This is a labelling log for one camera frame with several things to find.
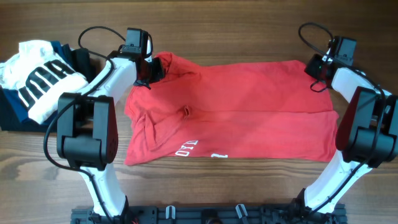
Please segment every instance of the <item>red t-shirt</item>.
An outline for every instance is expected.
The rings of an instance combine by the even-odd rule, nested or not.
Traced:
[[[311,91],[303,63],[201,67],[168,52],[158,57],[165,78],[127,98],[133,135],[125,164],[163,156],[333,157],[338,115],[328,91]]]

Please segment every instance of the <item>wooden table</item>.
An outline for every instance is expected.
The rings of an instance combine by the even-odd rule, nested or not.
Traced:
[[[77,48],[80,32],[100,25],[124,35],[127,27],[147,30],[155,52],[171,51],[200,65],[292,59],[306,63],[314,51],[300,41],[297,29],[315,21],[335,35],[357,39],[355,64],[383,88],[398,93],[398,2],[394,0],[2,2],[0,60],[15,54],[24,40],[59,40]],[[326,48],[324,33],[315,29],[307,33],[312,42]],[[95,30],[83,38],[83,44],[108,54],[121,41],[105,30]],[[179,157],[124,166],[132,134],[130,120],[123,115],[127,93],[116,105],[119,151],[114,163],[131,205],[286,203],[326,166],[303,160]],[[347,104],[336,93],[332,100],[342,116]],[[42,141],[42,134],[0,132],[0,223],[68,223],[72,208],[93,204],[77,173],[57,169],[45,159]],[[49,147],[57,157],[55,138]],[[397,161],[361,178],[341,199],[350,223],[397,223]]]

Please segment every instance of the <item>wooden surface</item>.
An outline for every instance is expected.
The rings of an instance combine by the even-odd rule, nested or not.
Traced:
[[[123,35],[127,27],[147,30],[155,52],[171,51],[200,65],[291,59],[306,63],[314,52],[301,43],[297,29],[315,21],[335,35],[357,39],[356,65],[383,88],[398,93],[395,0],[53,2],[60,1],[0,4],[0,60],[15,54],[24,40],[60,40],[77,48],[83,29],[108,26]],[[328,37],[322,32],[309,29],[308,38],[325,49]],[[83,38],[85,47],[104,54],[119,44],[105,30]],[[132,134],[123,115],[127,92],[116,105],[115,165],[131,205],[285,203],[326,166],[300,160],[177,157],[124,166]],[[347,104],[335,93],[332,99],[342,115]],[[42,134],[0,132],[0,223],[68,223],[72,208],[93,204],[78,174],[59,170],[45,159],[42,140]],[[49,147],[57,158],[54,138]],[[397,223],[397,186],[398,160],[360,179],[341,200],[349,222]]]

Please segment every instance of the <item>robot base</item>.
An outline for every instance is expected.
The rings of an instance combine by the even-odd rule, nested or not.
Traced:
[[[219,223],[212,221],[210,217],[216,217],[223,224],[347,224],[345,205],[338,204],[332,215],[316,213],[312,220],[301,220],[293,218],[288,220],[287,207],[289,204],[269,204],[258,207],[246,207],[247,216],[238,215],[237,207],[185,207],[174,208],[173,214],[167,212],[167,208],[157,208],[155,206],[131,206],[130,211],[135,214],[132,224],[209,224]],[[94,222],[92,218],[93,210],[73,209],[71,224],[95,224],[109,223],[106,217],[102,217],[100,222]]]

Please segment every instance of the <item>red cloth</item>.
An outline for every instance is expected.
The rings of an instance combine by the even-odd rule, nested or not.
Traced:
[[[338,115],[328,91],[310,90],[303,63],[201,67],[168,52],[158,57],[165,78],[127,98],[133,135],[125,164],[163,156],[333,157]]]

